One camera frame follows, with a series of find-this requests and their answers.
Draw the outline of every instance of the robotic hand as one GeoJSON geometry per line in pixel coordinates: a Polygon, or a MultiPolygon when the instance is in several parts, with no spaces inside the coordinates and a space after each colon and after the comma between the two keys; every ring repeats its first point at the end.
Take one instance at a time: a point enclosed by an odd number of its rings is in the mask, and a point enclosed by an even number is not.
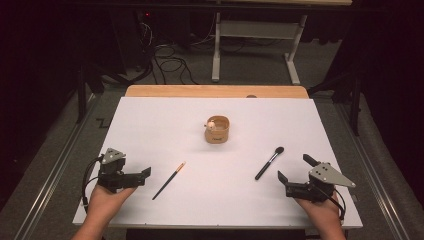
{"type": "Polygon", "coordinates": [[[97,184],[111,192],[121,188],[144,186],[145,179],[150,176],[151,167],[141,173],[124,174],[125,154],[115,149],[108,148],[101,160],[97,184]]]}
{"type": "Polygon", "coordinates": [[[112,193],[118,189],[144,186],[146,178],[150,176],[151,167],[144,169],[140,173],[125,174],[122,168],[125,165],[125,154],[112,148],[108,148],[105,154],[93,159],[85,170],[82,182],[82,203],[84,209],[88,210],[88,198],[85,194],[85,188],[95,178],[88,180],[90,169],[96,162],[100,162],[99,174],[96,178],[97,184],[105,187],[112,193]]]}
{"type": "Polygon", "coordinates": [[[286,186],[286,196],[305,199],[311,202],[324,202],[329,199],[340,208],[340,220],[343,221],[346,206],[342,207],[331,197],[333,192],[337,191],[334,185],[356,187],[355,183],[343,176],[343,174],[334,169],[329,163],[318,162],[307,154],[303,154],[303,160],[314,167],[309,171],[309,181],[304,184],[291,183],[278,171],[278,179],[286,186]]]}

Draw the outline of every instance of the brush tip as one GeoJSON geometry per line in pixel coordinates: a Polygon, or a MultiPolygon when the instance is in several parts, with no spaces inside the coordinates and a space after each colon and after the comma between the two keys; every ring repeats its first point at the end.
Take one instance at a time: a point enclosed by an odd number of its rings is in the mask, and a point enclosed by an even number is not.
{"type": "Polygon", "coordinates": [[[284,148],[283,147],[278,147],[277,149],[275,149],[275,153],[280,154],[282,152],[284,152],[284,148]]]}

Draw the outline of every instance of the dark background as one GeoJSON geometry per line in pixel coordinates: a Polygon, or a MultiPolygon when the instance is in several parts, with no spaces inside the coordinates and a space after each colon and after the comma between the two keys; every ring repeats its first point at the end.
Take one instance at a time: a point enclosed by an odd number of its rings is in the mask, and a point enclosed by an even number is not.
{"type": "MultiPolygon", "coordinates": [[[[375,122],[405,179],[423,204],[424,195],[420,191],[420,175],[424,170],[422,4],[413,0],[357,0],[354,4],[383,6],[389,14],[360,15],[353,22],[343,14],[311,15],[302,41],[319,38],[324,44],[344,38],[327,80],[349,70],[352,63],[361,63],[362,92],[375,122]]],[[[78,28],[72,28],[76,26],[72,17],[77,13],[63,11],[55,0],[2,1],[0,11],[0,200],[3,206],[43,143],[47,130],[76,89],[80,63],[75,56],[87,54],[88,49],[93,51],[90,52],[93,61],[105,61],[104,54],[118,59],[122,56],[116,51],[110,16],[104,10],[92,15],[79,13],[82,16],[74,20],[81,22],[85,17],[91,20],[91,25],[82,24],[78,28]]],[[[161,31],[183,46],[187,46],[188,32],[202,35],[205,29],[199,22],[211,19],[211,15],[187,12],[171,15],[161,12],[157,16],[160,20],[155,24],[161,31]],[[183,30],[175,32],[172,27],[175,18],[180,18],[175,22],[183,30]]],[[[119,71],[122,61],[114,59],[115,62],[102,64],[119,71]]]]}

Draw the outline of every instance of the wire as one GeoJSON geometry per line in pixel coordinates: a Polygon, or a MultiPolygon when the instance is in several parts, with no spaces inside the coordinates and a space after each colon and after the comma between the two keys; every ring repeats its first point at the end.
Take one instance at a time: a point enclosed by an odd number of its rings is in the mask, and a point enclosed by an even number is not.
{"type": "Polygon", "coordinates": [[[339,209],[340,209],[340,216],[339,219],[340,221],[344,221],[344,216],[346,213],[346,204],[344,202],[343,197],[341,197],[340,193],[334,188],[334,190],[340,195],[342,201],[343,201],[343,205],[344,207],[342,207],[336,200],[334,200],[331,196],[329,196],[326,192],[324,192],[321,188],[315,186],[314,184],[310,185],[311,187],[313,187],[315,190],[318,190],[319,192],[321,192],[324,196],[327,197],[328,200],[330,200],[331,202],[333,202],[339,209]]]}
{"type": "Polygon", "coordinates": [[[147,30],[149,30],[149,35],[150,35],[150,38],[149,38],[149,44],[147,44],[147,46],[146,47],[148,47],[148,46],[150,46],[151,44],[152,44],[152,40],[153,40],[153,31],[152,31],[152,29],[150,28],[150,26],[149,25],[147,25],[147,24],[145,24],[145,23],[140,23],[140,25],[141,26],[143,26],[144,27],[144,34],[143,34],[143,39],[140,39],[140,42],[143,44],[143,40],[146,38],[146,33],[147,33],[147,30]]]}
{"type": "Polygon", "coordinates": [[[191,44],[190,44],[191,46],[199,45],[199,44],[202,44],[202,43],[205,43],[205,42],[209,42],[209,41],[210,41],[210,40],[212,40],[212,39],[215,39],[215,36],[212,36],[212,37],[211,37],[212,30],[213,30],[213,26],[215,26],[215,20],[216,20],[216,14],[214,14],[214,15],[213,15],[212,24],[211,24],[211,27],[209,28],[209,32],[208,32],[208,34],[206,35],[206,37],[205,37],[205,38],[203,38],[203,40],[201,40],[201,41],[199,41],[199,42],[191,43],[191,44]]]}
{"type": "Polygon", "coordinates": [[[209,41],[205,41],[202,43],[199,43],[197,45],[191,45],[192,48],[198,49],[198,50],[210,50],[213,49],[215,47],[215,44],[213,42],[209,42],[209,41]]]}
{"type": "Polygon", "coordinates": [[[81,196],[82,196],[82,204],[84,206],[84,210],[85,210],[86,213],[88,211],[88,198],[87,198],[87,195],[85,194],[85,189],[86,189],[87,185],[92,180],[94,180],[94,179],[91,179],[91,180],[87,181],[88,173],[90,172],[91,168],[94,166],[94,164],[97,161],[101,161],[103,159],[103,156],[104,155],[102,154],[102,155],[100,155],[100,157],[96,157],[93,160],[91,160],[91,162],[88,164],[88,166],[87,166],[87,168],[85,169],[85,172],[84,172],[84,177],[82,179],[82,186],[81,186],[81,196]]]}
{"type": "Polygon", "coordinates": [[[156,47],[155,54],[154,54],[154,60],[155,60],[155,63],[156,63],[157,67],[159,68],[159,70],[162,74],[164,84],[165,85],[167,84],[165,73],[176,72],[176,71],[182,69],[181,72],[180,72],[180,75],[179,75],[179,79],[180,79],[181,84],[183,84],[183,85],[186,84],[183,80],[183,74],[184,74],[185,71],[187,71],[188,74],[189,74],[190,81],[192,83],[196,84],[196,85],[199,85],[199,83],[197,83],[193,79],[191,71],[188,68],[187,62],[182,58],[174,57],[174,54],[175,54],[175,49],[171,45],[161,45],[161,46],[156,47]],[[160,50],[163,50],[163,49],[170,49],[171,52],[166,54],[166,55],[158,55],[158,52],[160,50]],[[170,63],[177,63],[177,65],[173,66],[172,68],[167,69],[165,66],[170,64],[170,63]]]}
{"type": "Polygon", "coordinates": [[[221,50],[223,52],[230,52],[230,53],[235,53],[238,52],[240,50],[242,50],[245,47],[269,47],[272,45],[277,45],[280,42],[283,41],[283,39],[272,39],[269,43],[259,43],[258,39],[254,39],[254,40],[250,40],[250,38],[222,38],[223,40],[226,40],[227,44],[230,45],[237,45],[237,44],[241,44],[241,46],[239,46],[236,50],[226,50],[225,47],[225,43],[223,41],[223,43],[221,44],[221,50]]]}
{"type": "Polygon", "coordinates": [[[121,85],[121,83],[125,83],[125,85],[130,86],[130,85],[133,85],[135,82],[140,81],[141,79],[147,77],[152,72],[152,70],[153,70],[153,64],[149,62],[144,72],[133,79],[126,79],[116,73],[106,72],[105,75],[108,75],[109,77],[111,77],[113,80],[116,80],[116,81],[118,81],[117,79],[119,79],[119,81],[117,83],[108,81],[106,79],[102,79],[102,81],[111,85],[114,85],[114,84],[121,85]]]}

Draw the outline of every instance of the metal rail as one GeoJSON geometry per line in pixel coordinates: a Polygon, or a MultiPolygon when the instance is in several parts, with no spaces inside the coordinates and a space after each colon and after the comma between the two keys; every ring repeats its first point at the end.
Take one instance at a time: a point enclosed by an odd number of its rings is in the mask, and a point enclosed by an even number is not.
{"type": "Polygon", "coordinates": [[[56,189],[56,186],[59,183],[66,166],[68,165],[68,156],[72,151],[76,141],[78,140],[78,136],[80,135],[82,129],[84,129],[85,123],[87,122],[90,113],[94,110],[94,107],[97,105],[99,99],[100,98],[95,97],[94,94],[91,95],[89,99],[88,114],[79,124],[76,124],[72,130],[71,135],[66,141],[65,146],[63,147],[62,152],[60,153],[52,171],[44,182],[44,185],[38,193],[30,211],[28,212],[25,220],[16,233],[14,238],[15,240],[30,239],[31,234],[34,232],[34,229],[37,226],[37,223],[40,220],[44,209],[47,206],[47,203],[53,195],[53,192],[56,189]]]}
{"type": "Polygon", "coordinates": [[[357,137],[349,126],[349,116],[346,109],[341,104],[335,104],[336,110],[339,116],[343,119],[343,123],[349,132],[350,137],[360,155],[362,167],[370,181],[371,190],[374,192],[375,198],[381,208],[381,211],[386,218],[386,222],[389,225],[392,235],[397,240],[409,240],[408,233],[398,216],[397,210],[393,204],[392,199],[384,189],[383,183],[381,182],[378,174],[375,170],[373,161],[368,157],[361,140],[357,137]]]}

